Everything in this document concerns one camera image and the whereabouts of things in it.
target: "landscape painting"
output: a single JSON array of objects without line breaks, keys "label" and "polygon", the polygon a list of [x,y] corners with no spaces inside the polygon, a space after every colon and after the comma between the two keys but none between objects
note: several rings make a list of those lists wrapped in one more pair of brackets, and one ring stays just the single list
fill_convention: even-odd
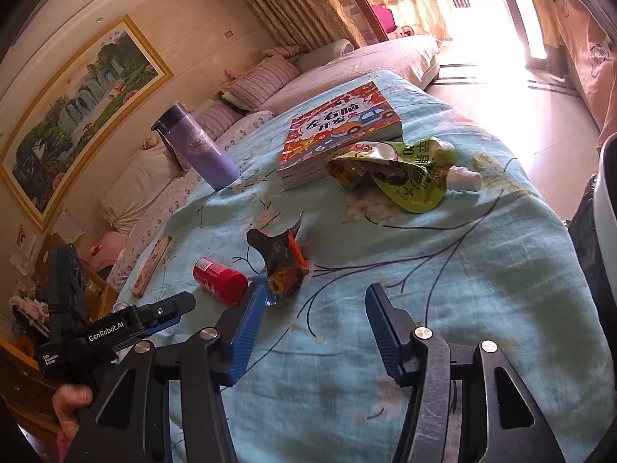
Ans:
[{"label": "landscape painting", "polygon": [[71,57],[24,113],[2,153],[2,176],[45,228],[103,142],[172,77],[128,16]]}]

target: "human hand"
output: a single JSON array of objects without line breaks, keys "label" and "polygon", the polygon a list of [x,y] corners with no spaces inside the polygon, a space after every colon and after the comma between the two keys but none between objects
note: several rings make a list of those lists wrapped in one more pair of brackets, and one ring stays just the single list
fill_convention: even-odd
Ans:
[{"label": "human hand", "polygon": [[80,407],[89,406],[91,403],[92,390],[86,385],[62,385],[51,398],[51,404],[69,444],[79,430],[75,411]]}]

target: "red can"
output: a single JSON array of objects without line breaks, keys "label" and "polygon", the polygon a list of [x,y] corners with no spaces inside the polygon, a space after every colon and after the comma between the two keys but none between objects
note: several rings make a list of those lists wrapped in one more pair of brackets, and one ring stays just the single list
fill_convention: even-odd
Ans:
[{"label": "red can", "polygon": [[249,287],[249,281],[242,273],[207,257],[195,263],[193,278],[215,298],[230,306],[239,305]]}]

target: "purple thermos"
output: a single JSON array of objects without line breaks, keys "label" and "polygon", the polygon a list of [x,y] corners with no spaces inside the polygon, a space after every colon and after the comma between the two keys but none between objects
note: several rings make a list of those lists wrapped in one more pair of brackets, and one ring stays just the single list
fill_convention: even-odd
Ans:
[{"label": "purple thermos", "polygon": [[166,138],[206,182],[219,191],[240,177],[240,171],[228,156],[223,155],[202,126],[179,102],[169,108],[152,126],[175,157]]}]

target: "book cover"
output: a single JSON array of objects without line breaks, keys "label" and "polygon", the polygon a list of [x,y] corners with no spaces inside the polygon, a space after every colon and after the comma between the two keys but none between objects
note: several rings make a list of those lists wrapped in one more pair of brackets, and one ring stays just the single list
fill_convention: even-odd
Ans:
[{"label": "book cover", "polygon": [[294,118],[283,145],[279,172],[291,171],[299,164],[308,165],[310,159],[346,146],[369,134],[397,124],[400,118],[394,112],[374,82],[366,83],[345,94],[334,97],[315,109]]}]

